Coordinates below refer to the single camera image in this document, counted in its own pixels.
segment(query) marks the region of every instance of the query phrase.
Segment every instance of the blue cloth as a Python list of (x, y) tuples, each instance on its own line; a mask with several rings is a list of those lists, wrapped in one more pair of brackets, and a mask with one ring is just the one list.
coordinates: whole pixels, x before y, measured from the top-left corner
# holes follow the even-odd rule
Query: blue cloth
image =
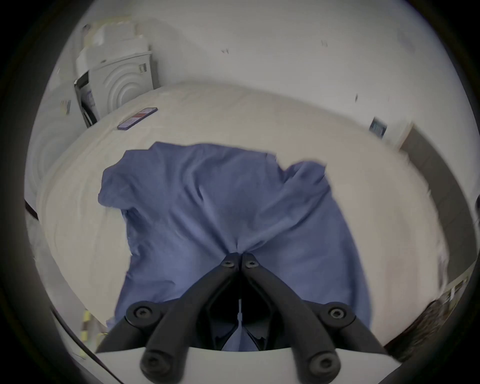
[(98, 195), (121, 209), (132, 252), (115, 321), (136, 301), (180, 297), (227, 253), (250, 252), (302, 299), (344, 302), (369, 326), (357, 249), (324, 171), (212, 144), (126, 151)]

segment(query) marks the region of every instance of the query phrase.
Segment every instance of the screw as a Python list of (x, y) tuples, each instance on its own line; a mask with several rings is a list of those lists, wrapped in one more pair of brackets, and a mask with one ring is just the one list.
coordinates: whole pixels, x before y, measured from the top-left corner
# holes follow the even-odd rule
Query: screw
[(314, 356), (312, 360), (310, 360), (308, 368), (313, 375), (323, 376), (338, 372), (340, 361), (334, 353), (325, 352)]
[(171, 370), (171, 365), (165, 357), (155, 351), (146, 352), (142, 361), (144, 368), (149, 373), (156, 373), (160, 376), (165, 376)]
[(345, 312), (340, 308), (333, 308), (330, 311), (330, 316), (334, 319), (343, 319), (345, 317)]
[(247, 268), (255, 268), (255, 267), (258, 267), (258, 263), (256, 261), (249, 261), (249, 262), (247, 262), (246, 267)]
[(135, 310), (133, 315), (139, 319), (148, 319), (152, 315), (152, 310), (147, 307), (140, 307)]

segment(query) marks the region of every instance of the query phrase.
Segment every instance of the white bed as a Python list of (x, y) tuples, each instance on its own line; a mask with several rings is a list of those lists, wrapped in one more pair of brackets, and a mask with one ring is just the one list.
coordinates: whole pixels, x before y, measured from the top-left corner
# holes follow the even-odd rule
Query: white bed
[[(128, 131), (117, 125), (158, 111)], [(241, 87), (181, 84), (144, 94), (80, 136), (42, 181), (37, 212), (66, 281), (100, 322), (113, 315), (130, 252), (120, 211), (97, 202), (102, 172), (156, 141), (215, 143), (276, 153), (281, 166), (326, 164), (357, 245), (382, 343), (440, 296), (447, 251), (428, 185), (404, 156), (350, 120)]]

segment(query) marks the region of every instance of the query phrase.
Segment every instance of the white bedsheet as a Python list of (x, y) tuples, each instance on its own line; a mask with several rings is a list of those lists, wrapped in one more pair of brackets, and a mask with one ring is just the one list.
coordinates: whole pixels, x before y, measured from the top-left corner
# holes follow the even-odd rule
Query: white bedsheet
[[(158, 111), (128, 131), (117, 125)], [(405, 330), (445, 284), (446, 245), (428, 186), (401, 154), (322, 109), (230, 85), (181, 84), (144, 94), (86, 131), (44, 177), (38, 216), (66, 281), (100, 322), (113, 315), (130, 252), (120, 211), (97, 202), (102, 172), (156, 141), (276, 153), (281, 166), (326, 164), (357, 245), (382, 343)]]

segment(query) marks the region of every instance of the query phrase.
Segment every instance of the dark gray bed frame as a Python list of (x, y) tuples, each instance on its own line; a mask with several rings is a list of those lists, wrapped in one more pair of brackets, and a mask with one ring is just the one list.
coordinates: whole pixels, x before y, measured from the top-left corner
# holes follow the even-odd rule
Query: dark gray bed frame
[(430, 187), (449, 249), (450, 283), (477, 259), (475, 229), (467, 200), (448, 165), (415, 125), (400, 150), (408, 154)]

